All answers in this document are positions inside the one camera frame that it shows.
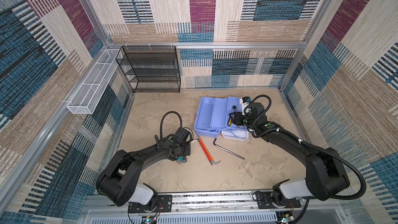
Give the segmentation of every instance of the vented metal panel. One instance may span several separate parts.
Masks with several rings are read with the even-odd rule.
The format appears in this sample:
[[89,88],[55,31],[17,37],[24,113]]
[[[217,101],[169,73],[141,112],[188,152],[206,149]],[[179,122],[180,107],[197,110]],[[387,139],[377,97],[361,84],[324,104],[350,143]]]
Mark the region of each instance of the vented metal panel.
[[[135,224],[141,223],[141,216],[131,216]],[[277,221],[274,211],[256,211],[252,213],[216,213],[216,214],[167,214],[161,215],[159,224],[227,224],[227,223],[272,223]],[[97,217],[92,224],[130,224],[126,217]]]

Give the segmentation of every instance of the red wire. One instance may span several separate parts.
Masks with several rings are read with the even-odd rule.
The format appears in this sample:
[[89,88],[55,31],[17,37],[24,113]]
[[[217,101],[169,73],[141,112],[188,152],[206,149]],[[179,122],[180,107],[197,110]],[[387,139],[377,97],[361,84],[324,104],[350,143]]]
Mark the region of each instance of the red wire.
[[160,216],[160,212],[162,211],[162,203],[159,203],[160,204],[160,206],[159,206],[159,209],[158,209],[158,211],[159,211],[159,215],[158,215],[158,217]]
[[290,201],[290,206],[292,206],[292,216],[293,218],[295,217],[295,215],[293,214],[293,212],[295,211],[295,207],[293,206],[293,203]]

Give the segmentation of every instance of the white container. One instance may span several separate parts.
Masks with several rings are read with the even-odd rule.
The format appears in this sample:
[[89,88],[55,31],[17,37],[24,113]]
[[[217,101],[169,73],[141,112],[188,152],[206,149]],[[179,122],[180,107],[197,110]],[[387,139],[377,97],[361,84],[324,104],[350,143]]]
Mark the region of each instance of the white container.
[[221,131],[221,134],[223,138],[235,141],[245,141],[249,138],[249,132],[246,130],[236,130],[232,132]]

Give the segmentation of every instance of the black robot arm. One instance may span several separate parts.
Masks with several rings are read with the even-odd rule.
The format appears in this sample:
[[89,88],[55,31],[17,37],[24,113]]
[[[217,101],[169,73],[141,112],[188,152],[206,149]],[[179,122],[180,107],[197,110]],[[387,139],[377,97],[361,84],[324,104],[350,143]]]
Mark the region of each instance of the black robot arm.
[[160,140],[155,135],[155,140],[156,144],[136,152],[124,150],[116,152],[97,179],[97,191],[107,196],[117,206],[122,206],[133,195],[142,170],[163,159],[174,161],[180,156],[191,154],[192,135],[182,127],[179,127],[175,134]]
[[[266,108],[261,103],[255,102],[260,97],[265,97],[269,100]],[[336,150],[331,147],[322,149],[307,143],[282,128],[281,125],[268,121],[265,113],[271,107],[270,97],[259,95],[253,101],[250,101],[249,97],[244,97],[244,99],[248,99],[246,101],[250,102],[246,107],[242,106],[243,112],[246,114],[242,112],[231,113],[232,122],[238,126],[247,126],[253,137],[262,138],[281,147],[306,167],[306,178],[305,181],[302,181],[305,185],[300,186],[297,183],[289,185],[289,187],[299,185],[300,187],[296,191],[304,189],[302,191],[303,195],[300,195],[300,192],[296,192],[296,196],[317,198],[322,201],[328,198],[352,200],[361,197],[365,193],[366,182],[361,173],[346,160],[340,158]],[[361,184],[360,190],[351,196],[336,195],[350,185],[343,164],[357,175]],[[287,201],[289,197],[282,190],[282,187],[286,187],[289,184],[285,182],[278,183],[273,187],[273,201],[278,206],[284,206],[289,202]]]

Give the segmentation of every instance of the allen wrench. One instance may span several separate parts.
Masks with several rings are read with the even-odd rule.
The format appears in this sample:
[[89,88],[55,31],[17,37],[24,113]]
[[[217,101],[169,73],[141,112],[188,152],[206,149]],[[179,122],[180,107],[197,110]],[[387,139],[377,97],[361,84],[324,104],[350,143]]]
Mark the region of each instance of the allen wrench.
[[215,139],[214,139],[214,141],[213,141],[213,144],[214,144],[214,146],[215,146],[215,147],[218,147],[218,148],[220,148],[220,149],[222,149],[222,150],[224,150],[224,151],[226,151],[226,152],[229,152],[229,153],[231,153],[232,155],[235,155],[235,156],[237,156],[238,158],[241,158],[241,159],[245,160],[245,158],[244,158],[244,157],[241,157],[241,156],[239,156],[238,154],[236,154],[236,153],[233,153],[232,151],[229,151],[229,150],[227,150],[227,149],[225,149],[225,148],[223,148],[223,147],[221,147],[221,146],[217,145],[217,144],[216,144],[216,140],[217,140],[217,138],[215,138]]

